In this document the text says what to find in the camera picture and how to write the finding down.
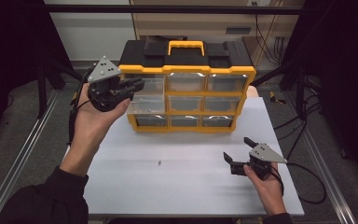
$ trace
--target black sleeve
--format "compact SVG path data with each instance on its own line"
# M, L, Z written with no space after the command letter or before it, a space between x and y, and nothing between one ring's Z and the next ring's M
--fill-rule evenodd
M288 213L266 217L263 219L264 224L292 224L292 218Z
M0 213L0 224L87 224L89 208L83 198L89 177L56 167L46 182L19 189Z

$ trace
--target white tabletop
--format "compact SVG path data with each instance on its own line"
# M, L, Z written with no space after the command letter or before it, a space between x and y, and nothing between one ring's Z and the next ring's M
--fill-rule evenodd
M248 161L247 136L282 154L260 97L248 98L233 133L137 133L123 116L89 168L91 215L116 217L245 217L264 215L252 182L223 159ZM286 165L279 165L287 212L304 215Z

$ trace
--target yellow toolbox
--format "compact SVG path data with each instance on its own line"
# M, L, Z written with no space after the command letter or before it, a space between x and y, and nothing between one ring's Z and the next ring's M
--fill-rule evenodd
M141 77L127 117L136 132L229 133L236 127L255 68L240 41L130 40L123 77Z

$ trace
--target gray floor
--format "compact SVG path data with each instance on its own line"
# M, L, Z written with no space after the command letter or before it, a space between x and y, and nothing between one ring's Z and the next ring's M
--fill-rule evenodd
M23 186L42 183L52 169L60 164L68 139L69 102L75 89L75 83L68 83L63 91L55 91L55 93L59 94L57 104L51 112L43 132L38 135L34 150L30 154L28 162L25 163L18 181L11 192ZM275 80L272 79L265 85L258 87L258 91L260 96L265 99L266 107L274 127L295 116L289 104L270 101L270 91L275 91L276 96L280 99L294 95L291 91L280 92ZM30 82L17 88L10 95L9 101L13 99L13 103L6 110L0 122L0 186L11 165L16 160L22 145L27 140L28 134L33 129L38 113L37 86L35 82ZM314 103L317 103L317 98L311 98L309 105ZM331 133L331 129L323 114L318 112L315 111L308 115L307 128L321 151L332 176L337 181L356 223L358 223L358 165L355 161L341 158L340 147ZM290 125L277 130L276 134L278 138L290 133L297 125L298 122L292 122ZM280 141L283 154L287 155L298 135L298 131L299 129L295 130L288 137ZM302 164L317 172L310 158L310 152L304 137L300 138L290 161ZM314 177L296 167L290 167L289 169L299 196L311 201L322 197L322 189ZM302 204L306 215L294 217L295 223L341 223L335 207L329 198L322 204ZM242 223L258 223L257 217L243 218Z

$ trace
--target hand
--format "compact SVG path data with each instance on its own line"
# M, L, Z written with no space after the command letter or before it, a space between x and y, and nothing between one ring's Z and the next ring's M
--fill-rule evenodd
M89 85L83 85L79 105L89 100ZM126 112L129 104L130 99L126 99L108 112L95 109L91 102L82 105L77 111L71 148L60 168L73 175L85 176L110 126Z
M278 170L277 162L273 162L272 166ZM284 207L281 184L273 175L267 175L264 180L261 180L250 166L244 165L243 169L252 183L255 185L258 197L264 206L268 216L286 213Z

